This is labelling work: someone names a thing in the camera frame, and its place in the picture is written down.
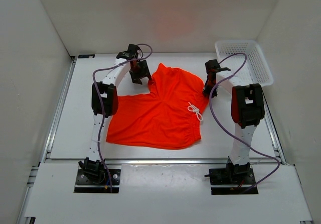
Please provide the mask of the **orange shorts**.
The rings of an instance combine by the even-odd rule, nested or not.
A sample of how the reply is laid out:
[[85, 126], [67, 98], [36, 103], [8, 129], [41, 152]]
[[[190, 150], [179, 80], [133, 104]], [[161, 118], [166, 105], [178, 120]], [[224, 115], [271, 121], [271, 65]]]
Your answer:
[[106, 141], [113, 144], [179, 150], [201, 139], [200, 120], [209, 100], [203, 81], [180, 68], [159, 64], [148, 81], [149, 93], [118, 98]]

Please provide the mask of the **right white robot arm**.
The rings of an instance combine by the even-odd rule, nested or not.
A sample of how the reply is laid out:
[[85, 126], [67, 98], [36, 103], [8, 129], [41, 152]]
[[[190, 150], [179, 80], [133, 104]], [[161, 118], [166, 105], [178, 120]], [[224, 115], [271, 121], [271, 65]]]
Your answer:
[[203, 88], [203, 96], [212, 99], [217, 96], [213, 87], [217, 82], [231, 94], [231, 117], [235, 123], [233, 147], [228, 156], [225, 177], [228, 182], [236, 184], [249, 173], [249, 151], [254, 131], [264, 118], [265, 110], [263, 93], [260, 84], [250, 84], [237, 76], [226, 81], [230, 69], [221, 67], [216, 59], [205, 63], [207, 80]]

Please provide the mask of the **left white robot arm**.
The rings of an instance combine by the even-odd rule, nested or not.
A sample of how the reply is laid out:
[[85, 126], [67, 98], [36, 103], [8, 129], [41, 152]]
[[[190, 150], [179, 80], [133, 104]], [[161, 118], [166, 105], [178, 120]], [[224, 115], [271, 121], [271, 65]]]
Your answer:
[[117, 54], [111, 67], [100, 68], [92, 73], [91, 108], [93, 111], [93, 131], [88, 154], [79, 167], [94, 184], [112, 184], [111, 174], [101, 152], [103, 132], [108, 129], [112, 117], [119, 106], [117, 89], [126, 74], [132, 83], [142, 85], [142, 80], [151, 80], [147, 58], [152, 55], [152, 47], [146, 43], [129, 44], [125, 51]]

